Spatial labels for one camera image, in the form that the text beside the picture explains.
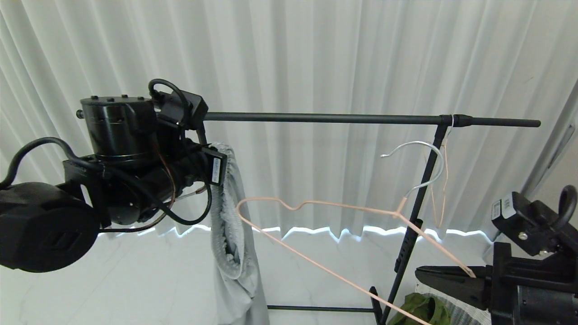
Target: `green cloth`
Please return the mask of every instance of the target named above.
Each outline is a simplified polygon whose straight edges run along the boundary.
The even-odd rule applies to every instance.
[[[432,325],[450,325],[450,313],[439,299],[426,297],[420,293],[405,296],[405,303],[401,306],[406,312],[425,320]],[[397,313],[388,325],[419,325],[415,320]]]

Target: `label sticker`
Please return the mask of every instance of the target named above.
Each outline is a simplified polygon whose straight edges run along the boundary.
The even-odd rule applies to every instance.
[[[497,200],[492,205],[492,220],[496,219],[502,214],[502,200]]]
[[[514,209],[514,199],[510,193],[502,199],[502,216],[504,219],[507,219],[515,214],[516,210]]]
[[[213,177],[211,179],[211,181],[213,183],[217,183],[218,184],[218,180],[221,176],[221,159],[220,158],[214,158],[213,159]]]

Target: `light under curtain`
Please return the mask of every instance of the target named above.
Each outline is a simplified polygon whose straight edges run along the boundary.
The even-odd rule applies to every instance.
[[[84,121],[75,118],[79,100],[146,96],[155,77],[200,94],[213,112],[541,120],[538,129],[453,129],[442,231],[491,234],[491,203],[531,176],[578,79],[576,1],[23,0],[3,1],[0,11],[0,175],[16,150],[42,136],[90,154]],[[435,128],[214,121],[206,129],[209,142],[235,149],[248,196],[392,209],[419,183],[423,151],[379,155],[431,141]],[[60,183],[63,159],[56,147],[36,149],[17,180]],[[442,186],[433,186],[438,209]],[[204,204],[183,200],[175,211],[193,219]],[[336,236],[361,235],[364,226],[401,225],[326,206],[249,208],[257,224],[283,234],[329,227]],[[428,194],[426,227],[432,215]],[[157,231],[174,226],[166,218]]]

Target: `white marble tile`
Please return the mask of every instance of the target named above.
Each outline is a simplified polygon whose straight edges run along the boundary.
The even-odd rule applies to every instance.
[[[285,242],[363,288],[376,286],[387,296],[402,234],[365,232],[361,241],[343,234],[339,243],[327,233],[293,232]],[[269,304],[370,308],[364,294],[334,279],[268,238],[255,234]],[[448,235],[444,245],[464,262],[482,265],[488,243],[481,235]],[[421,239],[407,269],[396,304],[413,291],[413,270],[450,264]],[[209,233],[195,229],[101,236],[93,249],[68,268],[29,274],[0,269],[2,313],[9,325],[181,325],[213,324],[213,257]],[[369,313],[270,311],[272,324],[374,324]]]

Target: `curtain fold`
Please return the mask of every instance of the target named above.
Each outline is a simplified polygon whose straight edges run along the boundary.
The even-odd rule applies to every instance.
[[[448,141],[447,228],[493,232],[490,205],[530,177],[578,79],[573,1],[5,1],[0,41],[0,175],[23,144],[57,136],[91,147],[79,100],[147,95],[170,80],[212,112],[302,112],[539,119],[538,129],[466,127]],[[379,155],[435,127],[206,122],[230,144],[248,196],[395,209],[418,184],[420,146]],[[59,183],[64,155],[34,150],[17,180]],[[439,217],[443,182],[433,186]],[[404,214],[409,215],[413,198]],[[203,198],[176,204],[195,218]],[[261,227],[385,229],[397,220],[308,206],[250,205]],[[420,217],[434,226],[428,193]],[[174,224],[165,220],[164,232]],[[179,226],[178,231],[187,227]]]

